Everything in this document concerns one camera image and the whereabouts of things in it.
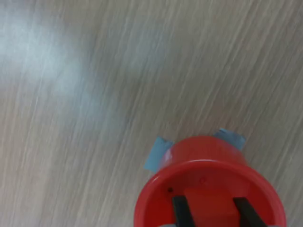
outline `red plastic cup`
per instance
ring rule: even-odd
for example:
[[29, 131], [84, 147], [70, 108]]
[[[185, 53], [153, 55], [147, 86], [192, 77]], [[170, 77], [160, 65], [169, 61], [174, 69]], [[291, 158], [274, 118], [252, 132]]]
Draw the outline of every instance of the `red plastic cup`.
[[185, 195], [197, 227], [239, 227], [233, 197], [246, 197], [267, 225], [286, 227], [283, 204], [270, 183], [247, 166], [234, 146], [211, 136], [191, 137], [164, 155], [144, 186], [134, 227], [176, 223], [172, 197]]

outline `red cylinder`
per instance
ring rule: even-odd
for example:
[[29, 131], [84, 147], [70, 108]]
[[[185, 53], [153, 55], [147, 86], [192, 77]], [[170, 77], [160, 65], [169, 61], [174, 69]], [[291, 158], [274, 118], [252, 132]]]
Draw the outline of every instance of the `red cylinder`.
[[215, 137], [191, 137], [166, 152], [159, 172], [140, 193], [134, 227], [176, 223], [176, 195], [186, 196], [197, 227], [239, 227], [233, 197], [246, 197], [267, 225], [286, 227], [282, 202], [270, 183], [247, 166], [240, 151]]

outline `wood grain surface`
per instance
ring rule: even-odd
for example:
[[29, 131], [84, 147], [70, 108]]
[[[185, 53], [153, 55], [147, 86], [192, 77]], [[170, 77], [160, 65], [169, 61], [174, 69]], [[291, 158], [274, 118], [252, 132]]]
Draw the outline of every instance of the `wood grain surface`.
[[0, 226], [131, 227], [160, 135], [224, 127], [303, 226], [301, 0], [1, 0]]

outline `blue tape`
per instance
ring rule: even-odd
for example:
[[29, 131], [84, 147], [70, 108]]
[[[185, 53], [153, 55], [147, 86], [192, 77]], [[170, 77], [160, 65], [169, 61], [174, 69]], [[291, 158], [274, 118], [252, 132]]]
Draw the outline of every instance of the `blue tape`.
[[159, 170], [159, 165], [165, 152], [174, 145], [174, 142], [157, 137], [149, 156], [144, 165], [144, 169], [156, 173]]
[[222, 128], [214, 134], [214, 137], [232, 144], [238, 150], [242, 150], [246, 142], [246, 139], [243, 136]]

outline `laminate floor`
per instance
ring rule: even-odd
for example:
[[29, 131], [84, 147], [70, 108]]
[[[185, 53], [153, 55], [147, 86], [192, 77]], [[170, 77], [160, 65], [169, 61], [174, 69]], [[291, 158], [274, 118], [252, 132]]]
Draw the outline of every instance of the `laminate floor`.
[[1, 0], [0, 226], [131, 227], [170, 140], [243, 134], [303, 225], [301, 0]]

